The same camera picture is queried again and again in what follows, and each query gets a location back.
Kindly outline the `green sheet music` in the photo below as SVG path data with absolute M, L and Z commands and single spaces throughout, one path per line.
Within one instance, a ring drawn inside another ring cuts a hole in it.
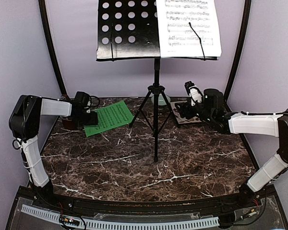
M 96 109 L 96 113 L 98 124 L 84 127 L 86 137 L 124 126 L 129 124 L 134 118 L 124 101 Z

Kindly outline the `white sheet music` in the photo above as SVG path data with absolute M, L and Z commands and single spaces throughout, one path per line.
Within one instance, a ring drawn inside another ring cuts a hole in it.
M 162 58 L 217 58 L 221 42 L 213 0 L 157 0 Z

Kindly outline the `black music stand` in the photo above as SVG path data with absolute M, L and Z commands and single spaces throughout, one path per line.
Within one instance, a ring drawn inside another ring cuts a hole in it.
M 160 46 L 158 36 L 157 1 L 155 0 L 100 0 L 97 15 L 96 59 L 118 61 L 128 59 L 154 59 L 154 82 L 129 124 L 132 127 L 143 107 L 154 99 L 153 122 L 148 122 L 154 138 L 154 161 L 158 161 L 158 100 L 166 97 L 160 85 Z

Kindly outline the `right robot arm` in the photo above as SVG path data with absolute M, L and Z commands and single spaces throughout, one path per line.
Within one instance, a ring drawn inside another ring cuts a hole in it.
M 195 86 L 187 87 L 189 99 L 175 106 L 182 118 L 199 118 L 221 134 L 257 134 L 279 139 L 279 148 L 244 185 L 235 203 L 245 208 L 254 200 L 255 192 L 285 172 L 288 168 L 288 109 L 278 113 L 227 112 L 223 93 L 217 89 L 200 92 Z

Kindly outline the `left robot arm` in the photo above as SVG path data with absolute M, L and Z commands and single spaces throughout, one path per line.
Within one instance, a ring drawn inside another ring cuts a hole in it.
M 14 149 L 21 151 L 24 167 L 30 182 L 44 188 L 51 184 L 45 171 L 39 146 L 38 133 L 41 116 L 65 117 L 71 124 L 68 129 L 81 130 L 85 126 L 98 125 L 97 113 L 92 111 L 91 96 L 77 92 L 74 98 L 62 95 L 59 99 L 33 95 L 21 95 L 9 119 Z

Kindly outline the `brown wooden metronome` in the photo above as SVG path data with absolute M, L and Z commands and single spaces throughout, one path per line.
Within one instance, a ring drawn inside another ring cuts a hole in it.
M 70 97 L 67 95 L 67 94 L 62 94 L 61 97 L 60 97 L 61 100 L 63 101 L 70 101 Z M 63 124 L 63 127 L 67 130 L 72 130 L 72 131 L 75 131 L 75 130 L 78 130 L 76 124 L 73 122 L 73 119 L 72 117 L 61 117 L 61 120 L 62 120 L 62 124 Z

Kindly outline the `green ceramic bowl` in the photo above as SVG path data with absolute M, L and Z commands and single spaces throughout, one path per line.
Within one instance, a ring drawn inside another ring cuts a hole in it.
M 155 97 L 154 95 L 151 97 L 152 104 L 154 104 L 154 97 Z M 166 99 L 170 103 L 170 97 L 168 95 L 166 95 Z M 164 97 L 160 94 L 159 98 L 158 98 L 158 109 L 162 110 L 162 109 L 166 108 L 166 106 L 167 106 L 167 103 L 166 103 Z

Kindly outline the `black front rail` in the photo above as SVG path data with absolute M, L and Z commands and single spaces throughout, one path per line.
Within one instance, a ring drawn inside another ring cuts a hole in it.
M 85 215 L 98 212 L 127 215 L 184 214 L 189 212 L 224 214 L 231 213 L 239 208 L 250 207 L 252 204 L 251 199 L 240 199 L 239 194 L 175 202 L 116 202 L 58 194 L 54 194 L 54 197 L 68 210 Z

